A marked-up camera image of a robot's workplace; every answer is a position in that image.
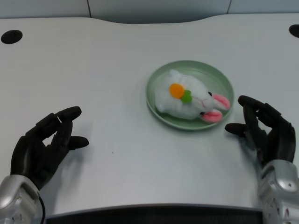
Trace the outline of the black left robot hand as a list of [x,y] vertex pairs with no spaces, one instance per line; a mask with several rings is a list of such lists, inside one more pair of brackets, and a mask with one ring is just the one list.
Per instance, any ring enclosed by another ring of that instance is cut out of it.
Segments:
[[51,113],[18,140],[11,159],[11,175],[22,175],[42,189],[66,155],[89,145],[85,137],[72,136],[73,120],[81,115],[74,106]]

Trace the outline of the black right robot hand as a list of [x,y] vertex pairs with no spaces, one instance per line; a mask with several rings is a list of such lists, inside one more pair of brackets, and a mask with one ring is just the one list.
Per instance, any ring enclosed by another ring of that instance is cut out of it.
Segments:
[[261,167],[273,160],[293,162],[296,150],[295,129],[268,103],[240,96],[245,123],[229,123],[225,130],[244,138],[256,150]]

